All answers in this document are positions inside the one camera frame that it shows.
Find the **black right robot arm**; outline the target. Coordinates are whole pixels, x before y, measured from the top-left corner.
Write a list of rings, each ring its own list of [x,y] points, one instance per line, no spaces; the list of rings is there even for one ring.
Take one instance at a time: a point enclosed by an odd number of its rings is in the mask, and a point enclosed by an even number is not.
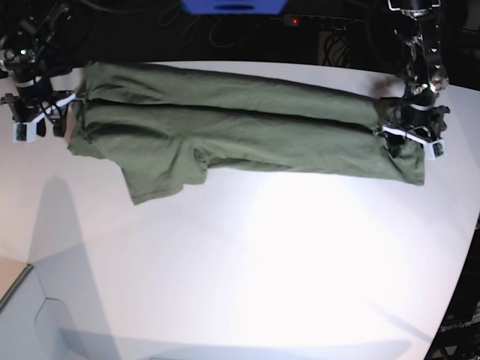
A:
[[[12,115],[13,141],[31,143],[46,135],[49,122],[55,137],[67,130],[74,91],[56,91],[51,79],[69,74],[71,66],[56,60],[58,23],[68,17],[70,1],[1,2],[1,78],[11,79],[16,93],[1,96]]]

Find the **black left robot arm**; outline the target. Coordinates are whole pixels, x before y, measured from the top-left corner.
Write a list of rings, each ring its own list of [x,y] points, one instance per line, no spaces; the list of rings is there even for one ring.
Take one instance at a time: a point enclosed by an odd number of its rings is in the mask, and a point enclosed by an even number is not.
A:
[[[446,153],[442,137],[447,126],[447,106],[437,106],[440,92],[449,85],[441,54],[441,1],[373,1],[365,17],[365,34],[381,64],[386,60],[374,43],[375,15],[388,15],[400,44],[397,76],[402,79],[401,97],[384,97],[385,117],[380,132],[388,137],[418,143],[424,157],[435,160]]]

